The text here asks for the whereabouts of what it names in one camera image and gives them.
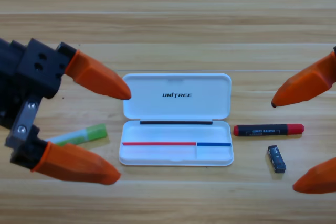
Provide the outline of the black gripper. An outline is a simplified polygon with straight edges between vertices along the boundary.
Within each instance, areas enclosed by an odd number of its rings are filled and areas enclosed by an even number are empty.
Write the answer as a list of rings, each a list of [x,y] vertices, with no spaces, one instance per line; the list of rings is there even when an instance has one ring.
[[[63,74],[94,93],[131,99],[116,72],[64,42],[53,49],[35,39],[27,45],[1,40],[1,126],[10,130],[5,146],[13,150],[11,163],[32,169],[42,158],[47,143],[33,122],[42,98],[58,92]]]

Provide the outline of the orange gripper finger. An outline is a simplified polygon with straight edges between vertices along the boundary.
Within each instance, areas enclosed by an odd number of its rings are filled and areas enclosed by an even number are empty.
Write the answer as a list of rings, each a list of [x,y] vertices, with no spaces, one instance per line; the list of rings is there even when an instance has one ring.
[[[120,172],[96,153],[77,145],[58,146],[49,142],[32,172],[68,182],[114,184]]]
[[[335,157],[309,169],[293,184],[292,188],[304,194],[334,193]]]
[[[335,83],[335,51],[290,77],[276,92],[276,108],[305,102],[329,90]]]

